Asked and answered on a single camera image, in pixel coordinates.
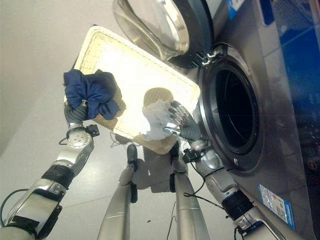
laundry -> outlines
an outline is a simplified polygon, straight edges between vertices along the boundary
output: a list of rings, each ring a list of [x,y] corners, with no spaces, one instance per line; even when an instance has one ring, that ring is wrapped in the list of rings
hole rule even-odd
[[[84,75],[77,69],[63,74],[65,95],[68,103],[76,109],[83,99],[87,100],[87,117],[94,119],[101,114],[106,120],[115,117],[119,110],[112,99],[116,93],[115,78],[110,72],[97,70],[94,74]]]

sticker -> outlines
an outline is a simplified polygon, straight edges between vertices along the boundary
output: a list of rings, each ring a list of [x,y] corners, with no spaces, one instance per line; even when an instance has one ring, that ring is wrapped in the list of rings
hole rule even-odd
[[[245,0],[226,0],[230,20],[234,18],[244,1]]]
[[[283,200],[281,197],[268,190],[266,187],[259,184],[262,203],[281,218],[292,229],[295,229],[294,217],[289,202]]]

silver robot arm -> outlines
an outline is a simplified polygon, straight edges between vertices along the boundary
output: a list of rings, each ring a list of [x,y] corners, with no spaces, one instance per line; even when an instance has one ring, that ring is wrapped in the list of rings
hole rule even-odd
[[[179,102],[173,101],[171,106],[171,118],[176,120],[180,128],[165,127],[163,130],[188,140],[191,148],[184,151],[183,161],[195,162],[208,190],[233,220],[238,232],[246,240],[285,240],[281,232],[241,191],[216,152],[202,140],[200,130],[189,112]]]
[[[51,232],[62,210],[59,203],[94,149],[93,137],[99,135],[96,125],[83,126],[86,110],[86,101],[77,109],[65,104],[67,146],[12,207],[0,230],[0,239],[43,239]]]

floor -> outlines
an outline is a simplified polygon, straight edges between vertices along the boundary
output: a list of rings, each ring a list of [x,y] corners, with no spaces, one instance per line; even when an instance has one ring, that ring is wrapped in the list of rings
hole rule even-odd
[[[0,201],[28,188],[49,168],[63,146],[67,130],[63,113],[63,73],[70,70],[88,29],[96,24],[124,37],[112,13],[111,0],[1,0],[1,149]],[[126,145],[100,126],[100,136],[82,172],[62,200],[62,213],[48,240],[96,239],[108,203],[126,165]],[[134,178],[138,202],[131,205],[132,240],[166,239],[175,194],[169,192],[172,172],[167,155],[139,147],[144,161]],[[202,179],[191,168],[196,189]],[[199,193],[213,201],[204,188]],[[3,215],[21,196],[8,202]],[[233,239],[225,213],[201,201],[211,239]],[[169,239],[177,239],[173,221]]]

laundry basket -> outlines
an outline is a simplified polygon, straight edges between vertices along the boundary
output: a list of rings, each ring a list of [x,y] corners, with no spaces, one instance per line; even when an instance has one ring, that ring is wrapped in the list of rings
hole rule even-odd
[[[164,102],[174,99],[192,112],[200,95],[198,85],[186,76],[101,26],[90,28],[74,68],[85,75],[98,69],[113,74],[117,85],[113,99],[120,111],[112,120],[99,114],[94,121],[158,154],[166,154],[176,136],[144,140],[142,108],[159,99]]]

